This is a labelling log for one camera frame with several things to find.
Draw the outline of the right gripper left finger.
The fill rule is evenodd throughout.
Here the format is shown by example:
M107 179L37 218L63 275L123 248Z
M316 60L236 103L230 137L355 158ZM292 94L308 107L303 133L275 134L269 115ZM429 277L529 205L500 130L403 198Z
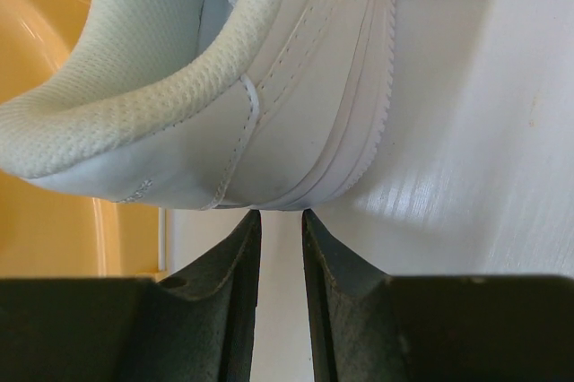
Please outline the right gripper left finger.
M261 216L251 211L159 282L2 281L2 380L248 380L261 238Z

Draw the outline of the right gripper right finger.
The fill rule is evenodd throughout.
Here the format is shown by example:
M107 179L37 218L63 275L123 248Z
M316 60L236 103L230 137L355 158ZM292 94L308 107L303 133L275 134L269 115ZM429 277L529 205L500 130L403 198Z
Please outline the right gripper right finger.
M311 210L302 248L317 381L570 381L573 281L393 276Z

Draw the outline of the yellow plastic shoe cabinet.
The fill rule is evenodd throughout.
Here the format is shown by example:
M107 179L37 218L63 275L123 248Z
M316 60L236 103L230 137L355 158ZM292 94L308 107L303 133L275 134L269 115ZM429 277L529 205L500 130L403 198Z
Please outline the yellow plastic shoe cabinet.
M1 107L72 195L301 211L393 273L573 272L573 0L91 0Z

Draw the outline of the white sneaker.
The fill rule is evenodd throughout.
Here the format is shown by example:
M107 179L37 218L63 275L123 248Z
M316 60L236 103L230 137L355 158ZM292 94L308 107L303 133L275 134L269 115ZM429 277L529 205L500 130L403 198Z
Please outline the white sneaker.
M61 69L1 107L1 168L170 209L298 211L373 162L396 0L91 0Z

